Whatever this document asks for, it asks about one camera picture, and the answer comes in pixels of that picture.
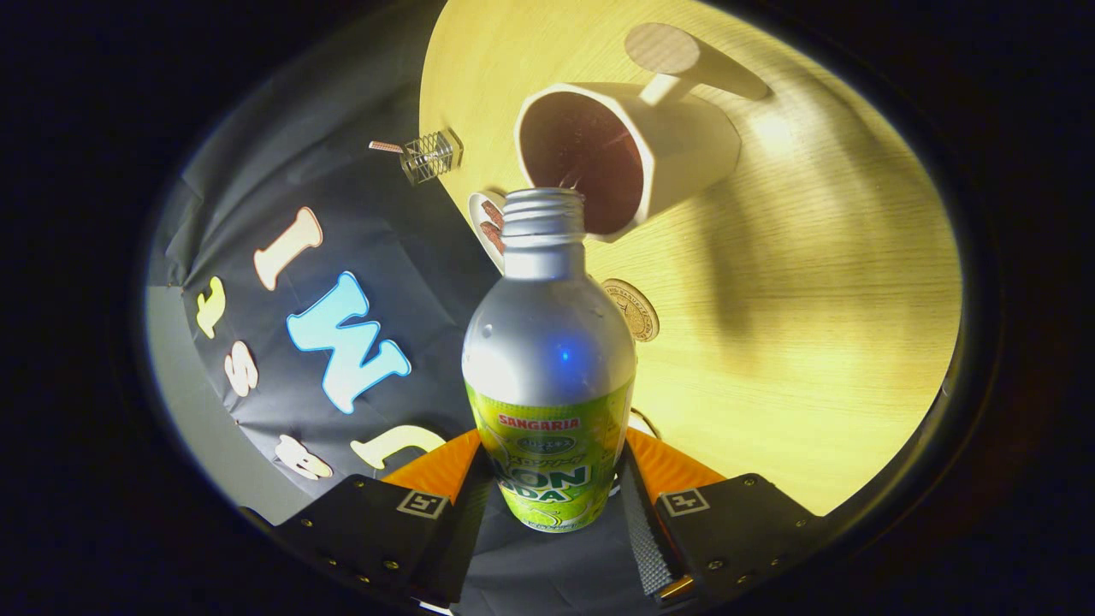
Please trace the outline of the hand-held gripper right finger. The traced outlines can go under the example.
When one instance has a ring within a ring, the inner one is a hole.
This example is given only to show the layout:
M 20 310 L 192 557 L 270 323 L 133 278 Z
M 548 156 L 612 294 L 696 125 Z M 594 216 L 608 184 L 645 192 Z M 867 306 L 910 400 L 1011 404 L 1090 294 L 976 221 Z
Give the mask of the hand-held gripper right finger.
M 619 495 L 642 592 L 661 611 L 744 597 L 819 550 L 826 520 L 759 473 L 725 478 L 629 429 Z

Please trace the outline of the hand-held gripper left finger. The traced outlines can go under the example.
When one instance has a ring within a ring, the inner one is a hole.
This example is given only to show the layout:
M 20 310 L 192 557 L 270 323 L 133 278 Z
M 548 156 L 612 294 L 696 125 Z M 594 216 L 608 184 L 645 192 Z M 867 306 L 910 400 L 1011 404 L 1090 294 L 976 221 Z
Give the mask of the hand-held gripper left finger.
M 341 584 L 418 611 L 460 601 L 494 487 L 477 430 L 383 479 L 351 475 L 274 528 L 274 538 Z

